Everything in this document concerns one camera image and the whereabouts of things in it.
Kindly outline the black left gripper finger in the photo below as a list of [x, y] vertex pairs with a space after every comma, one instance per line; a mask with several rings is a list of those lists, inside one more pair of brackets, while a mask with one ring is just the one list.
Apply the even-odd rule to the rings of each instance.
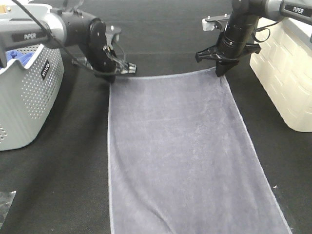
[[104, 79], [108, 83], [114, 83], [116, 75], [97, 75], [98, 78]]

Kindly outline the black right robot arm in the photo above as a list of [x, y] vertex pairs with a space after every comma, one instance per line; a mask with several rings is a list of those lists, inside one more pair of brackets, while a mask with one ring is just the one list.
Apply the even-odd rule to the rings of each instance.
[[214, 46], [196, 52], [197, 62], [214, 60], [215, 73], [223, 76], [237, 66], [244, 56], [261, 51], [260, 42], [249, 43], [260, 18], [280, 22], [292, 18], [312, 23], [312, 2], [310, 0], [233, 0], [232, 12], [202, 20], [203, 31], [219, 29], [221, 32]]

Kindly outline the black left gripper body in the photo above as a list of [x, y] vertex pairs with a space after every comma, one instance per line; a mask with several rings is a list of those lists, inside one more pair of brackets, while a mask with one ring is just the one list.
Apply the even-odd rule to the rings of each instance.
[[72, 64], [79, 66], [101, 78], [114, 78], [124, 74], [135, 74], [137, 66], [116, 56], [109, 47], [89, 48], [83, 51], [84, 56], [73, 58]]

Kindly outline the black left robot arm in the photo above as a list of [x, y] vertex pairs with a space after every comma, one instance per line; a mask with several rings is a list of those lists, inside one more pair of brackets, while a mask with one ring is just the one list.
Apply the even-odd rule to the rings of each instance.
[[61, 8], [18, 0], [5, 5], [5, 10], [19, 10], [0, 18], [0, 67], [8, 66], [7, 51], [42, 44], [64, 50], [75, 65], [109, 83], [116, 76], [136, 73], [137, 66], [119, 58], [114, 50], [121, 28], [107, 26], [101, 18], [80, 10], [83, 3], [71, 9], [66, 0]]

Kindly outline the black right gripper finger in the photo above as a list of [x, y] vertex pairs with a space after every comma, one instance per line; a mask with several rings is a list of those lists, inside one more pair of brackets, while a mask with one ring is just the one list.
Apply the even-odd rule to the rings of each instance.
[[217, 77], [223, 76], [224, 72], [223, 72], [223, 63], [221, 61], [216, 61], [216, 69], [215, 69], [215, 73], [217, 75]]
[[239, 61], [236, 60], [234, 62], [221, 62], [220, 63], [220, 75], [223, 76], [225, 75], [229, 70], [231, 70], [232, 68], [234, 68], [235, 66], [237, 66], [239, 64]]

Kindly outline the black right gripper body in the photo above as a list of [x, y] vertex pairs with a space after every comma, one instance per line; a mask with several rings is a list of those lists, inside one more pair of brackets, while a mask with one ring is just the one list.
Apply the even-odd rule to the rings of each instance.
[[195, 59], [197, 62], [201, 62], [202, 60], [214, 60], [232, 63], [240, 60], [240, 58], [244, 56], [253, 53], [259, 54], [260, 51], [261, 47], [259, 44], [234, 42], [221, 34], [216, 45], [196, 52]]

